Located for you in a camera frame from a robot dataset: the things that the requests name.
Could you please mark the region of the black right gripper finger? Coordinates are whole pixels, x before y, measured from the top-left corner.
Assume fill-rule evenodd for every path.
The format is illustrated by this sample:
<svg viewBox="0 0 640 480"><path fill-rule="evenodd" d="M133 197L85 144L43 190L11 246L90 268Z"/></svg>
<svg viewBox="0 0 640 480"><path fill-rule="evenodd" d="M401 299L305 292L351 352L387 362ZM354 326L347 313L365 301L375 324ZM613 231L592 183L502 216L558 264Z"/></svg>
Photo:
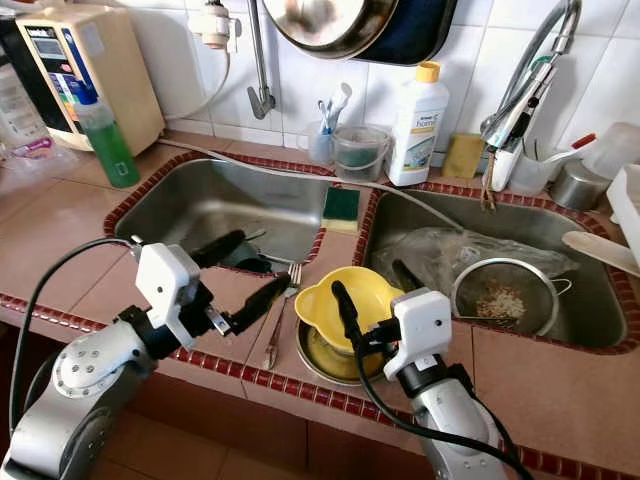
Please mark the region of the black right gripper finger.
<svg viewBox="0 0 640 480"><path fill-rule="evenodd" d="M355 355L366 355L369 352L369 342L365 339L367 332L358 320L356 302L352 300L351 294L343 282L333 282L332 293L335 303L337 303L344 337L351 343Z"/></svg>
<svg viewBox="0 0 640 480"><path fill-rule="evenodd" d="M394 259L390 264L390 269L392 269L392 283L404 293L420 291L425 287L425 283L419 276L413 274L401 259Z"/></svg>

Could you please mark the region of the teal mug with handle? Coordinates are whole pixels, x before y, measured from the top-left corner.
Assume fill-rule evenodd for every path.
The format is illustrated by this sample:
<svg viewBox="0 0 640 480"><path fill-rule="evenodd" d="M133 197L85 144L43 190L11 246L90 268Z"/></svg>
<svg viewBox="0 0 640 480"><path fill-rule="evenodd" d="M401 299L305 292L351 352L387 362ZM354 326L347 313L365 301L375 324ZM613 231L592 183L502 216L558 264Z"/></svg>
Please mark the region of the teal mug with handle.
<svg viewBox="0 0 640 480"><path fill-rule="evenodd" d="M273 262L262 257L259 250L248 241L239 243L229 255L218 262L218 265L223 268L248 271L248 273L273 273Z"/></svg>

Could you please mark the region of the stainless steel bowl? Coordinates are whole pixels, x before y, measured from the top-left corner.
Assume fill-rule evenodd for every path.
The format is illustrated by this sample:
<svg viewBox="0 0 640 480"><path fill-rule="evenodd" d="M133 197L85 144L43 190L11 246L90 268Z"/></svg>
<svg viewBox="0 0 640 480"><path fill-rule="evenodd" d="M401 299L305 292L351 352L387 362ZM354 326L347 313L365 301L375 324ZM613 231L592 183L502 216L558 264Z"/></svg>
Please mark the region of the stainless steel bowl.
<svg viewBox="0 0 640 480"><path fill-rule="evenodd" d="M364 369L371 381L381 378L381 366L385 364L381 355L366 355L358 362L352 353L339 352L306 323L297 325L298 355L308 370L325 380L343 387L360 387L358 366Z"/></svg>

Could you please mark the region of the green and yellow sponge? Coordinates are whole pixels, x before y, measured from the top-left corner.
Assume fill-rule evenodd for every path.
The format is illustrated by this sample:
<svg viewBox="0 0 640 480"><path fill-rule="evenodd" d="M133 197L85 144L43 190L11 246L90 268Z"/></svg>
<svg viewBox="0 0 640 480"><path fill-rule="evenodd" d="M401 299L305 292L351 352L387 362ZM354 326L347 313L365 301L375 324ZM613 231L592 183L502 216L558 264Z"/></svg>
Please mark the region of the green and yellow sponge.
<svg viewBox="0 0 640 480"><path fill-rule="evenodd" d="M323 228L335 232L356 233L361 192L358 189L330 187L326 192L323 209Z"/></svg>

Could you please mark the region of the green scouring pad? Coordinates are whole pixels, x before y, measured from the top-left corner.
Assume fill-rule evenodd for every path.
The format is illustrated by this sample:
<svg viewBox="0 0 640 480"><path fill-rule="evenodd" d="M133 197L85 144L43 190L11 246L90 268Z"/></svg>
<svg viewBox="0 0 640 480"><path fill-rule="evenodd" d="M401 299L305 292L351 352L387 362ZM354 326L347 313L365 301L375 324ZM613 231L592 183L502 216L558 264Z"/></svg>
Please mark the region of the green scouring pad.
<svg viewBox="0 0 640 480"><path fill-rule="evenodd" d="M337 148L334 152L335 174L355 182L375 182L381 174L385 154L379 147Z"/></svg>

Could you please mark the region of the clear utensil container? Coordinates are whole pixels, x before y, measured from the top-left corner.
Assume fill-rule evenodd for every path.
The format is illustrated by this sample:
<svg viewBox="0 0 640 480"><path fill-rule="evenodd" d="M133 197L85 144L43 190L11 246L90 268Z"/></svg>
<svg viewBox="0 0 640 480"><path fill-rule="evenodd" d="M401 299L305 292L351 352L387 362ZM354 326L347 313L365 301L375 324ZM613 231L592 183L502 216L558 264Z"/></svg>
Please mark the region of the clear utensil container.
<svg viewBox="0 0 640 480"><path fill-rule="evenodd" d="M553 175L558 173L564 160L570 151L561 154L541 156L538 142L526 140L524 142L524 155L517 161L515 169L509 178L507 189L516 195L534 196L543 192L545 186Z"/></svg>

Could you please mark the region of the white grey toothbrush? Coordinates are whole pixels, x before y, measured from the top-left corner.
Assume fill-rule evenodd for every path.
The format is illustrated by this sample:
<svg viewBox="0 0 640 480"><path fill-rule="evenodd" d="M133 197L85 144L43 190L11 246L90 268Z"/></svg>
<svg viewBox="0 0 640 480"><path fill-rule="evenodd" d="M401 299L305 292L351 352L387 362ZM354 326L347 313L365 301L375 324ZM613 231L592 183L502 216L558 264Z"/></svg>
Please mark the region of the white grey toothbrush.
<svg viewBox="0 0 640 480"><path fill-rule="evenodd" d="M330 96L330 100L333 101L332 115L330 115L330 120L332 120L332 132L337 129L340 114L342 114L343 110L346 109L349 99L351 99L352 93L352 87L349 86L348 83L343 82L340 83L338 90L335 91L332 96Z"/></svg>

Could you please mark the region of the beige wooden rice paddle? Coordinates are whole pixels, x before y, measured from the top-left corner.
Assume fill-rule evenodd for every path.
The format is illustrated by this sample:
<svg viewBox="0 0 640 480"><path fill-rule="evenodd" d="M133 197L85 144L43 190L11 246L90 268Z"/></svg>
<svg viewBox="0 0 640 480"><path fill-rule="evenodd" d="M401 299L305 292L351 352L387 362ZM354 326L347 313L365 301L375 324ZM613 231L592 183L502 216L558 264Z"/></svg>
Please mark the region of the beige wooden rice paddle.
<svg viewBox="0 0 640 480"><path fill-rule="evenodd" d="M585 253L586 256L611 265L612 268L640 278L640 262L637 262L637 257L630 247L613 242L612 239L584 232L584 230L566 232L561 237L561 241L572 250Z"/></svg>

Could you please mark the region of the stainless steel cup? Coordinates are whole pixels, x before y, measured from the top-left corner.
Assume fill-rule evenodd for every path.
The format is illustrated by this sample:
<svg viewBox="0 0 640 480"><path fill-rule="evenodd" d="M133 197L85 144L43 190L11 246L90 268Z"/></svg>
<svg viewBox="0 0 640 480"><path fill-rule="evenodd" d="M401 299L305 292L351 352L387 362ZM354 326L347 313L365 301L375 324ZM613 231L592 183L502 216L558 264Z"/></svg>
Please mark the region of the stainless steel cup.
<svg viewBox="0 0 640 480"><path fill-rule="evenodd" d="M550 200L566 209L593 210L602 201L611 180L590 172L580 159L563 164L550 186Z"/></svg>

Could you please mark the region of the beige water filter machine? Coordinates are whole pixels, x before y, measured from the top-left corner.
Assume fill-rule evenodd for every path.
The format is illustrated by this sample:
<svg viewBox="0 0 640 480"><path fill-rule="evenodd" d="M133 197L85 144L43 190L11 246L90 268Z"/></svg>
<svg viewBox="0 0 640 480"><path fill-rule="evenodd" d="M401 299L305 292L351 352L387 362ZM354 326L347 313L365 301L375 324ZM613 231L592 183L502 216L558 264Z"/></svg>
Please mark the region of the beige water filter machine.
<svg viewBox="0 0 640 480"><path fill-rule="evenodd" d="M72 81L109 106L133 155L163 133L163 113L127 10L67 4L4 15L0 45L58 145L91 150L68 90Z"/></svg>

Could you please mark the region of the translucent plastic container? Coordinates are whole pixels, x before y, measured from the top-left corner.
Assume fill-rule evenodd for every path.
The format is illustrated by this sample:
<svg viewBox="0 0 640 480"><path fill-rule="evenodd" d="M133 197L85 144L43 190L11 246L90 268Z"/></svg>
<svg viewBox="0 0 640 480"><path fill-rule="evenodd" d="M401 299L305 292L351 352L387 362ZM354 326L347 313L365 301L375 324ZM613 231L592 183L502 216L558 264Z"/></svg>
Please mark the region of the translucent plastic container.
<svg viewBox="0 0 640 480"><path fill-rule="evenodd" d="M613 179L623 166L640 163L640 125L616 122L585 148L582 165L589 172Z"/></svg>

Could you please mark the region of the dark blue hanging pan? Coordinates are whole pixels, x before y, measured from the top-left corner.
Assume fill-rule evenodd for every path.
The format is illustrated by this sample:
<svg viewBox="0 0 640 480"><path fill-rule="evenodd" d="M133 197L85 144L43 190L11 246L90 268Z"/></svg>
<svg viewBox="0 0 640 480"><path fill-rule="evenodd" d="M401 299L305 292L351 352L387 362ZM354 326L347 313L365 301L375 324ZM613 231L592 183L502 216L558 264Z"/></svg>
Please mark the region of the dark blue hanging pan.
<svg viewBox="0 0 640 480"><path fill-rule="evenodd" d="M458 0L398 0L387 27L355 60L412 67L434 58L451 29Z"/></svg>

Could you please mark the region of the white bottle green cap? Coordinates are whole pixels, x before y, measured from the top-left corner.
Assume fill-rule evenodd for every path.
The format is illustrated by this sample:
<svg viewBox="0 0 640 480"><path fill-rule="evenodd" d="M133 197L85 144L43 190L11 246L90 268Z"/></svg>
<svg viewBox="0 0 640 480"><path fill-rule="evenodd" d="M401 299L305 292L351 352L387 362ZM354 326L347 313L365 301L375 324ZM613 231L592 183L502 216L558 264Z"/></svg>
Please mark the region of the white bottle green cap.
<svg viewBox="0 0 640 480"><path fill-rule="evenodd" d="M557 72L557 61L561 58L559 54L545 55L536 59L530 67L530 78L536 88L553 81Z"/></svg>

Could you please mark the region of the grey wall tap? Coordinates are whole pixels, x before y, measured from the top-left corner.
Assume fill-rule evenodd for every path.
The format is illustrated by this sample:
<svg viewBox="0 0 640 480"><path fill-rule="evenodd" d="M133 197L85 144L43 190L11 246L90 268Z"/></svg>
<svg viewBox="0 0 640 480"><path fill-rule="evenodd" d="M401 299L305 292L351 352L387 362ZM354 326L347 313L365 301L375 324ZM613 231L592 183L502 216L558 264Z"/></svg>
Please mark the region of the grey wall tap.
<svg viewBox="0 0 640 480"><path fill-rule="evenodd" d="M260 24L259 1L246 0L248 18L250 18L251 41L253 46L253 60L255 60L256 87L248 87L250 106L256 119L265 119L276 106L273 92L270 90L268 65L265 61L265 45L262 41Z"/></svg>

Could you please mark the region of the red handled utensil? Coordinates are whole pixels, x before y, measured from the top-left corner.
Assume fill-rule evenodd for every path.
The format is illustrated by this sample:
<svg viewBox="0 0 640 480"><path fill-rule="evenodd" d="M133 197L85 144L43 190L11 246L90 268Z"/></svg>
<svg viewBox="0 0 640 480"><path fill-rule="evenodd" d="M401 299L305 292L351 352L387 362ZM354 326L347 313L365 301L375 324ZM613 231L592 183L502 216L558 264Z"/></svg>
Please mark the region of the red handled utensil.
<svg viewBox="0 0 640 480"><path fill-rule="evenodd" d="M595 133L585 134L580 140L572 142L568 150L559 152L559 154L550 155L547 159L541 161L541 164L543 164L545 168L558 168L558 166L563 165L566 161L572 159L572 157L580 157L581 152L584 151L585 148L588 148L595 140Z"/></svg>

